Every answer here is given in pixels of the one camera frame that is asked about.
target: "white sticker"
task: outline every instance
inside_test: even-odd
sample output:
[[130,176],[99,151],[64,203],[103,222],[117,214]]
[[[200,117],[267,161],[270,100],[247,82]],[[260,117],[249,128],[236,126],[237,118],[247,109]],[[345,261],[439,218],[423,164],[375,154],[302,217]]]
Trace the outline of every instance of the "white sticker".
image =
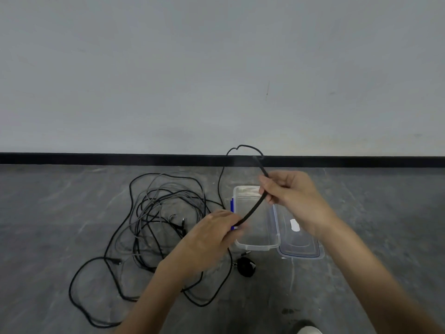
[[291,219],[291,229],[294,232],[298,232],[300,230],[300,225],[295,219]]

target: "person's left arm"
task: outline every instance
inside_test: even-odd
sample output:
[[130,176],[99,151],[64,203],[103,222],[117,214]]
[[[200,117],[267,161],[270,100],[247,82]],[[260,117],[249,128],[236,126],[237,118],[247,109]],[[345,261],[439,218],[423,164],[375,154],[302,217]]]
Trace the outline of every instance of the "person's left arm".
[[241,236],[241,229],[230,230],[240,219],[229,211],[218,210],[197,223],[160,262],[146,290],[115,333],[158,333],[184,281],[215,265]]

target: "wall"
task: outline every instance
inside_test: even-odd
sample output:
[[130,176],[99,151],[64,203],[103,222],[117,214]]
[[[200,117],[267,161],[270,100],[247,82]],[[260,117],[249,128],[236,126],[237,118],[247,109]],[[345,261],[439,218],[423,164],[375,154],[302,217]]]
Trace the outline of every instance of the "wall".
[[445,156],[444,9],[1,0],[0,152]]

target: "black baseboard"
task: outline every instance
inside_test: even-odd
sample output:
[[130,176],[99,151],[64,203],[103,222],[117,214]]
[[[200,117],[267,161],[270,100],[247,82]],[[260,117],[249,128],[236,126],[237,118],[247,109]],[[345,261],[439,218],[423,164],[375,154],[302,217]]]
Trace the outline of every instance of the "black baseboard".
[[[265,167],[445,167],[445,157],[264,156]],[[0,153],[0,164],[256,167],[251,156]]]

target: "plastic container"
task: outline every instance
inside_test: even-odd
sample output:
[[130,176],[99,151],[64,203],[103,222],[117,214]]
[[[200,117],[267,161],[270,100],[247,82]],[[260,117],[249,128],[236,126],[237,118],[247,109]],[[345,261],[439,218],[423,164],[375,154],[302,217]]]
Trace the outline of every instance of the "plastic container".
[[[233,212],[246,215],[261,195],[259,186],[236,186],[233,190]],[[237,247],[247,251],[268,251],[280,246],[275,205],[262,202],[246,220],[244,235],[235,241]]]
[[299,259],[321,259],[324,249],[317,239],[299,227],[293,215],[284,207],[277,205],[278,230],[281,244],[277,248],[282,257]]

